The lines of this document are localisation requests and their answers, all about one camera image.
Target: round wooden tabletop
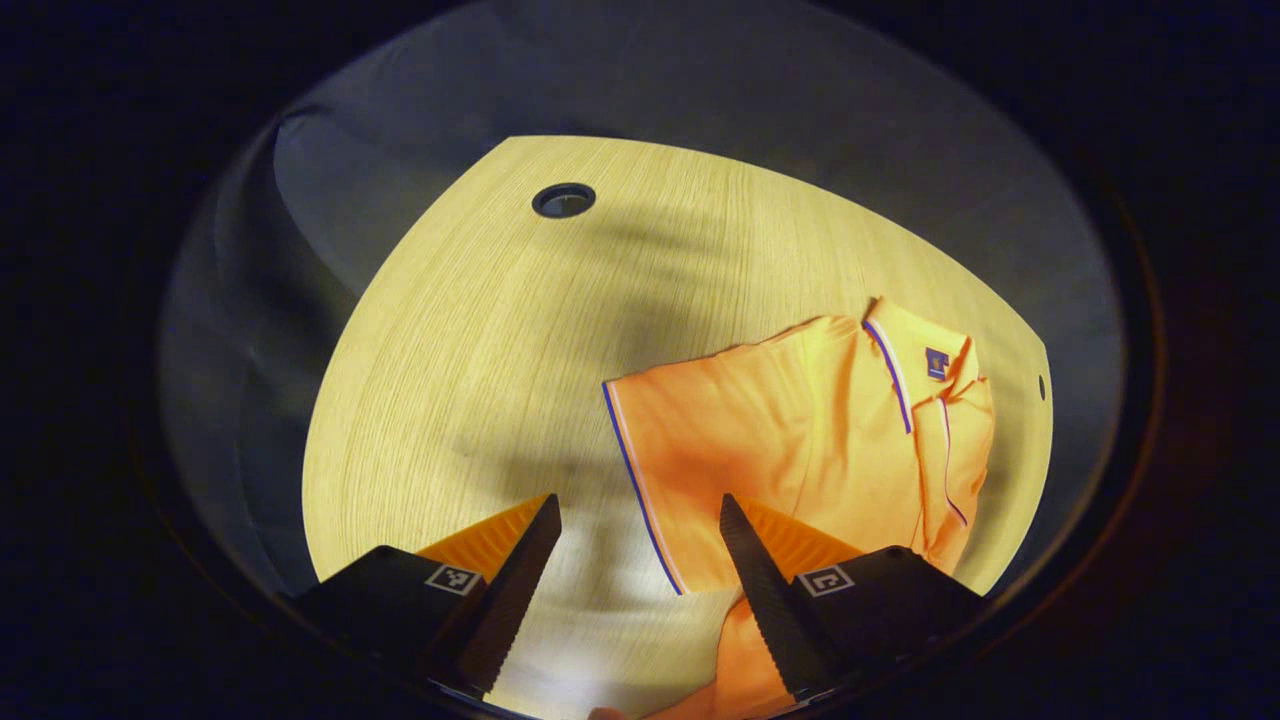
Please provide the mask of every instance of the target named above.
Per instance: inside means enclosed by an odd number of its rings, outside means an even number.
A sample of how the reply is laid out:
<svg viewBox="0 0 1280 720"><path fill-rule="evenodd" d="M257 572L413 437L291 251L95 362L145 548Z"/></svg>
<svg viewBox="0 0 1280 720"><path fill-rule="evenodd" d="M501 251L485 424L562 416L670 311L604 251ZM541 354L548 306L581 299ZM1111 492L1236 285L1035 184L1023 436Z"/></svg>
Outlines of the round wooden tabletop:
<svg viewBox="0 0 1280 720"><path fill-rule="evenodd" d="M566 182L594 204L534 211ZM882 295L972 336L991 378L996 438L955 573L986 592L1048 468L1053 396L1036 333L956 261L854 202L735 160L595 137L507 140L374 278L307 437L316 573L556 492L563 532L486 701L549 717L668 706L712 679L737 593L672 592L600 383L818 315L861 316Z"/></svg>

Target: shirt sleeve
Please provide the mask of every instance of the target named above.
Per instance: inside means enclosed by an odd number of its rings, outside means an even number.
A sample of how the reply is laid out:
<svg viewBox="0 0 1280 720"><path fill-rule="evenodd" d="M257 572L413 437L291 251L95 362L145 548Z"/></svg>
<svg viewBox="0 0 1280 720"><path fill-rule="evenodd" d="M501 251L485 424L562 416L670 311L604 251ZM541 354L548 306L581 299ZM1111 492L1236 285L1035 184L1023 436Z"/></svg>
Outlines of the shirt sleeve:
<svg viewBox="0 0 1280 720"><path fill-rule="evenodd" d="M974 380L959 395L922 404L915 421L923 532L914 544L925 560L950 574L969 541L978 493L987 479L995 436L988 380Z"/></svg>
<svg viewBox="0 0 1280 720"><path fill-rule="evenodd" d="M649 715L648 720L765 717L794 703L795 697L782 683L755 614L744 597L724 618L716 653L716 679L676 705Z"/></svg>
<svg viewBox="0 0 1280 720"><path fill-rule="evenodd" d="M797 342L741 346L604 383L654 550L677 593L737 585L719 536L727 492L794 507L810 389Z"/></svg>

